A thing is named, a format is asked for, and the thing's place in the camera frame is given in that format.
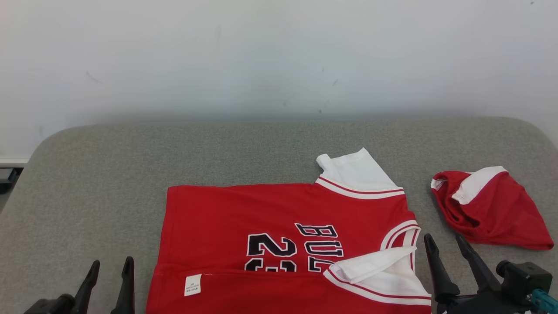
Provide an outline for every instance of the crumpled red fabric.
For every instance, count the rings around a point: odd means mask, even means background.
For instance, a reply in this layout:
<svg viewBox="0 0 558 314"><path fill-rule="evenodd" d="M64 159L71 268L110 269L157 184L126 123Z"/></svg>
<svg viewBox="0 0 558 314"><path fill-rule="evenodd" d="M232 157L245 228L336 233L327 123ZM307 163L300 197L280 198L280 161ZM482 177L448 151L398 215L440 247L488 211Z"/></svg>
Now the crumpled red fabric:
<svg viewBox="0 0 558 314"><path fill-rule="evenodd" d="M431 188L450 227L469 242L531 250L554 246L537 206L501 166L440 172Z"/></svg>

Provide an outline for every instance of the gray felt surface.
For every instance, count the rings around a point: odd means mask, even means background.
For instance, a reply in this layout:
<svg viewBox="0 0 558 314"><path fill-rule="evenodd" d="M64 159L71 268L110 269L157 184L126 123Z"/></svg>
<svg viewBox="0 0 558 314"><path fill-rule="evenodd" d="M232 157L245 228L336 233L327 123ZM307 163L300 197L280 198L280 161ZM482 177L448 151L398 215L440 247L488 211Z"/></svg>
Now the gray felt surface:
<svg viewBox="0 0 558 314"><path fill-rule="evenodd" d="M453 232L435 206L440 171L501 165L523 184L558 239L558 151L537 128L508 118L86 126L59 132L33 154L0 214L0 312L74 294L101 261L89 313L108 313L127 255L136 261L136 312L143 313L171 185L313 182L318 155L366 147L405 188L422 234L431 233L463 293L476 286ZM532 261L558 274L557 251L474 245L495 268ZM417 275L432 292L422 241ZM558 297L557 290L551 291Z"/></svg>
<svg viewBox="0 0 558 314"><path fill-rule="evenodd" d="M6 203L8 202L8 198L10 194L11 192L8 192L6 194L0 194L0 212L2 212L2 210L4 209L4 205L6 205Z"/></svg>

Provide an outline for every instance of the black robotic claw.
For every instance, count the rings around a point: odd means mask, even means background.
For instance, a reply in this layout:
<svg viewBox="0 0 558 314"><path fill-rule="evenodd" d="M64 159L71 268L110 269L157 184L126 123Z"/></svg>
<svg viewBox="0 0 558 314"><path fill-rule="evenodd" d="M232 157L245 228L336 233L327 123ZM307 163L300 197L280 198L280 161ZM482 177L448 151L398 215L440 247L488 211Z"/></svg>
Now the black robotic claw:
<svg viewBox="0 0 558 314"><path fill-rule="evenodd" d="M434 299L438 302L437 314L513 314L531 310L537 312L530 303L533 290L548 292L552 275L533 263L513 264L502 261L497 273L504 283L492 274L490 269L473 250L462 235L455 239L463 257L469 262L479 287L477 294L460 296L459 288L451 282L440 259L440 252L430 234L424 236L426 256L434 285Z"/></svg>
<svg viewBox="0 0 558 314"><path fill-rule="evenodd" d="M25 314L86 314L91 290L97 284L99 268L100 262L94 261L75 298L69 294L62 294L58 299L40 299L25 311Z"/></svg>
<svg viewBox="0 0 558 314"><path fill-rule="evenodd" d="M94 261L75 298L69 294L62 294L58 299L40 299L25 311L25 314L87 314L91 290L97 284L99 268L100 262ZM134 260L131 256L126 258L118 301L110 313L134 314Z"/></svg>
<svg viewBox="0 0 558 314"><path fill-rule="evenodd" d="M134 259L131 256L124 263L120 294L110 314L134 314Z"/></svg>

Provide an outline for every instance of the white wall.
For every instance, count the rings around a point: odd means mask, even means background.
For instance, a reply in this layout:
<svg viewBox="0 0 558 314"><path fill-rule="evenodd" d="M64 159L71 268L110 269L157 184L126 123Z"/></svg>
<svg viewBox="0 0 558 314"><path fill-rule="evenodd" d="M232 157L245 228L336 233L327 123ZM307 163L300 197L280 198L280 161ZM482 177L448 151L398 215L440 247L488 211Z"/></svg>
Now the white wall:
<svg viewBox="0 0 558 314"><path fill-rule="evenodd" d="M90 123L420 111L518 117L558 143L557 16L553 0L0 0L0 159Z"/></svg>

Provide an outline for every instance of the clothing label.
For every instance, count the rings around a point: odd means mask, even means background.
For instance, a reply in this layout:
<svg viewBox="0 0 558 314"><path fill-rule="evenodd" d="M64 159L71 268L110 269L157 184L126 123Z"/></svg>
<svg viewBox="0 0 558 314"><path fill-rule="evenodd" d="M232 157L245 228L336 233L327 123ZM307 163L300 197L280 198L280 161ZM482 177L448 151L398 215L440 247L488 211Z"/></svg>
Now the clothing label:
<svg viewBox="0 0 558 314"><path fill-rule="evenodd" d="M201 274L186 277L184 296L191 296L201 292Z"/></svg>

